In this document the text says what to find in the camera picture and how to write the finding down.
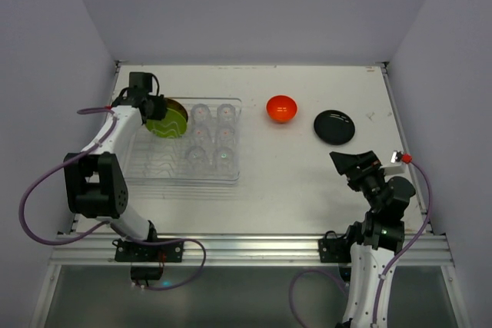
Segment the lime green plate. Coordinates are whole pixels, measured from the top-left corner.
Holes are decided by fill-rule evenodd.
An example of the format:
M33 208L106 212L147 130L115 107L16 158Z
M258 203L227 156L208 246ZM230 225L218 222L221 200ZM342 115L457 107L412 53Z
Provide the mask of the lime green plate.
M148 120L145 127L159 138L180 138L188 128L186 111L169 108L164 118Z

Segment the black plate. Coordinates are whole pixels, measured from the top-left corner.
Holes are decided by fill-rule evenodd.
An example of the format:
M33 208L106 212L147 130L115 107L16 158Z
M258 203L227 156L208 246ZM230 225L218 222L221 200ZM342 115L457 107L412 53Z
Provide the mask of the black plate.
M314 133L326 144L340 146L355 135L353 120L344 112L326 110L319 113L313 123Z

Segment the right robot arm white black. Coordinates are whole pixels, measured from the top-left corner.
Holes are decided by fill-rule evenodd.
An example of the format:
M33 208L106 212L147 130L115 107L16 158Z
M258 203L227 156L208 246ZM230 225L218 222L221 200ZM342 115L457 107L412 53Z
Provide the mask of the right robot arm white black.
M339 327L387 327L391 287L404 246L404 212L416 194L402 176L386 176L376 154L343 154L330 158L347 185L369 204L364 220L342 238L349 246L351 279L347 307Z

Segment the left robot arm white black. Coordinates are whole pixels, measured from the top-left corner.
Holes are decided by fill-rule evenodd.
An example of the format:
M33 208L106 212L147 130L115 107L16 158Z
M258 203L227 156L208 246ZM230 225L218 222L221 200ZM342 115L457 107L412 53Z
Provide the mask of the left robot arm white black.
M158 79L150 72L133 71L128 87L111 105L87 108L80 114L105 113L108 118L95 138L80 153L64 159L65 188L72 213L106 222L123 237L155 242L154 224L129 204L129 192L119 163L131 138L149 120L168 113L163 94L153 89Z

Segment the orange plastic bowl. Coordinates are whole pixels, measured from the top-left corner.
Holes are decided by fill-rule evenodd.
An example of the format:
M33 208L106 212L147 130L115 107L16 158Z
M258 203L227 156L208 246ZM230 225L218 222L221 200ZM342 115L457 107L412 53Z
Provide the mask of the orange plastic bowl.
M296 116L298 106L295 100L287 95L275 95L267 101L266 112L272 121L283 124Z

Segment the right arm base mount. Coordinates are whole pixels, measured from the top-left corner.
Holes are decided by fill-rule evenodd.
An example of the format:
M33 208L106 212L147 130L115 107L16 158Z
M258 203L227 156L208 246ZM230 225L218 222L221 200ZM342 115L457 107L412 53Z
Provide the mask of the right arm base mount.
M354 238L349 231L338 235L333 230L328 230L317 242L320 262L336 263L340 277L345 283L351 281L351 246L353 243Z

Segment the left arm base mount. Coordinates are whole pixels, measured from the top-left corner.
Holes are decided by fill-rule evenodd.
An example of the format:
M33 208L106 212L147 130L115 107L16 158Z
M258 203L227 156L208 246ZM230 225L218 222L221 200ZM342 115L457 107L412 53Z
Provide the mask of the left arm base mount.
M130 263L130 278L135 284L150 286L164 273L166 263L180 263L184 251L184 242L173 240L172 244L150 247L117 239L112 241L115 247L115 261Z

